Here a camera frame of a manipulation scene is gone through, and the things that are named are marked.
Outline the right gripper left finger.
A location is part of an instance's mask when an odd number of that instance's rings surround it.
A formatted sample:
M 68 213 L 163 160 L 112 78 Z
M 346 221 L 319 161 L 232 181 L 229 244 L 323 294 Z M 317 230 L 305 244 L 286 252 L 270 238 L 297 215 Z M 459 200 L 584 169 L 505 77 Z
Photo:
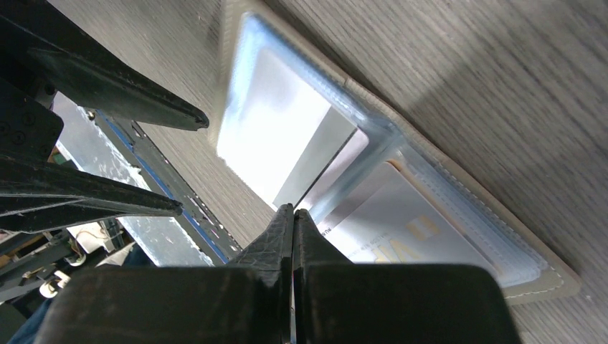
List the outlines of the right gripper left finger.
M 76 274 L 36 343 L 289 343 L 294 208 L 220 267 L 100 267 Z

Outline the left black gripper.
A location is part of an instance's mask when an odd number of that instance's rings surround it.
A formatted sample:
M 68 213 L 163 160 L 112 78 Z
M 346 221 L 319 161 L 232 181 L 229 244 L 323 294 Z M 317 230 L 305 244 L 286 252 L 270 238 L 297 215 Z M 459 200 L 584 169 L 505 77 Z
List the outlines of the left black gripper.
M 39 233 L 128 210 L 181 215 L 168 197 L 132 204 L 110 179 L 45 162 L 64 128 L 52 107 L 58 90 L 106 115 L 190 131 L 209 127 L 204 111 L 129 67 L 48 1 L 1 2 L 1 50 L 42 78 L 1 73 L 1 230 Z

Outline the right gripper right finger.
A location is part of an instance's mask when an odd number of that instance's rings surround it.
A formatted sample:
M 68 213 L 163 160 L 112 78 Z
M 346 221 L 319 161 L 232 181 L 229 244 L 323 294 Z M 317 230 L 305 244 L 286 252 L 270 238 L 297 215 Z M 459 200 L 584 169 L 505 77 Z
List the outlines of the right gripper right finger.
M 306 210 L 293 229 L 298 343 L 519 343 L 497 282 L 466 264 L 356 264 Z

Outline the silver VIP card back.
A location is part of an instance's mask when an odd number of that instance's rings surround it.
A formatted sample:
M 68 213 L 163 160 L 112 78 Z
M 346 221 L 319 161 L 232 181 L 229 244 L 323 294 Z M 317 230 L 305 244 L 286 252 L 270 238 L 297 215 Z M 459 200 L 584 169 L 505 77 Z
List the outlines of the silver VIP card back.
M 324 174 L 354 134 L 355 129 L 356 126 L 345 115 L 330 107 L 272 201 L 272 205 L 276 207 L 283 204 L 298 205 Z

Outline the silver vip card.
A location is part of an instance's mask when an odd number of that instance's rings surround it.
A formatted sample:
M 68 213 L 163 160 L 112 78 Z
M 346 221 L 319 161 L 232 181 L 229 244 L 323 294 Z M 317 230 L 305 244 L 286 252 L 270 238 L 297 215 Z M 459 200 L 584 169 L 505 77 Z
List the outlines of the silver vip card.
M 272 205 L 276 207 L 283 204 L 298 205 L 324 174 L 354 134 L 355 129 L 356 126 L 345 115 L 330 107 L 272 201 Z
M 375 167 L 318 229 L 355 263 L 472 264 L 502 274 L 390 162 Z

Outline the clear grey card holder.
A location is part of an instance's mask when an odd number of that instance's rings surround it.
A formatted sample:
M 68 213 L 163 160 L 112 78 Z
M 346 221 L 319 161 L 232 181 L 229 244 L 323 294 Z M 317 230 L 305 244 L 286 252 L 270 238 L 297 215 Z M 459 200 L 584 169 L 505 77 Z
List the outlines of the clear grey card holder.
M 471 175 L 261 1 L 222 4 L 219 62 L 210 142 L 271 208 L 334 107 L 355 132 L 294 206 L 307 209 L 317 228 L 375 167 L 390 162 L 500 268 L 501 276 L 492 276 L 508 303 L 581 289 L 578 274 Z

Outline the silver VIP card front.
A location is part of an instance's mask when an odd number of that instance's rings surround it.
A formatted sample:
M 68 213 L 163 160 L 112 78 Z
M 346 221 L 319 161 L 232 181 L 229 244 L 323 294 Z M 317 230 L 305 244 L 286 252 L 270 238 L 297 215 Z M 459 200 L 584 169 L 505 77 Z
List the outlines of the silver VIP card front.
M 375 167 L 318 229 L 355 263 L 472 264 L 502 274 L 390 162 Z

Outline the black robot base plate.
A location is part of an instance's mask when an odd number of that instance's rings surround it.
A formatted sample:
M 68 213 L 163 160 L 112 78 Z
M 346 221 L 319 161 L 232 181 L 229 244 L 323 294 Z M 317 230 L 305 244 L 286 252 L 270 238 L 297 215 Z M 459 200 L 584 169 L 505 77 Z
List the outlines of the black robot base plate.
M 150 190 L 181 203 L 182 214 L 175 218 L 177 224 L 212 264 L 225 264 L 242 251 L 241 245 L 137 122 L 115 119 L 96 110 L 95 124 L 139 170 Z

